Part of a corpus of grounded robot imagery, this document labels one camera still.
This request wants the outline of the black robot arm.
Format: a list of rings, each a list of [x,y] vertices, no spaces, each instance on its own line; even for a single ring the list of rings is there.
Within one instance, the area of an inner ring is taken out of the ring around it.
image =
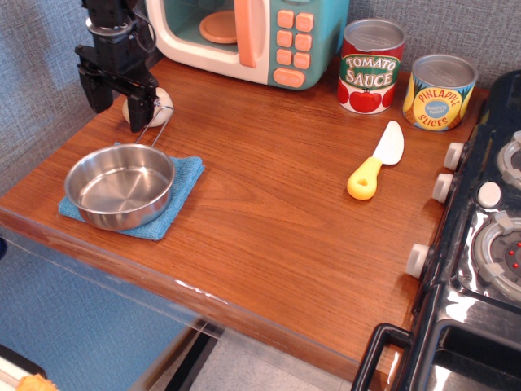
[[[153,118],[157,79],[147,67],[155,31],[136,1],[84,1],[86,26],[94,44],[79,45],[78,72],[90,107],[97,113],[113,104],[113,93],[127,97],[130,130],[141,131]]]

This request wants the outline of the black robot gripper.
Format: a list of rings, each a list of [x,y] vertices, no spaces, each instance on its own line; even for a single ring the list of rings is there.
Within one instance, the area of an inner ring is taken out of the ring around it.
[[[155,31],[143,18],[124,18],[113,26],[102,26],[88,18],[85,24],[94,44],[79,45],[75,52],[89,105],[101,113],[112,105],[112,90],[129,95],[130,130],[137,133],[152,120],[158,101],[156,92],[138,95],[158,86],[147,67],[147,59],[155,50]]]

